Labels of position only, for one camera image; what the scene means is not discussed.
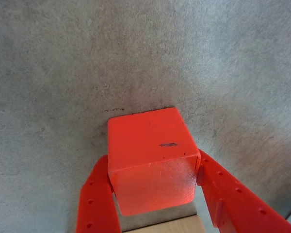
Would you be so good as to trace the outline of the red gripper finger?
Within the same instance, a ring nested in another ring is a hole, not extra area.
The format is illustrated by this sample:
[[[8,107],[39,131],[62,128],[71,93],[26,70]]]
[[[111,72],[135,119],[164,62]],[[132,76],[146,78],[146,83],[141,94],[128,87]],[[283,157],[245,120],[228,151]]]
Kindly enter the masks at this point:
[[[291,233],[291,224],[203,151],[197,175],[221,233]]]
[[[76,232],[122,232],[108,176],[108,157],[106,155],[97,161],[81,188]]]

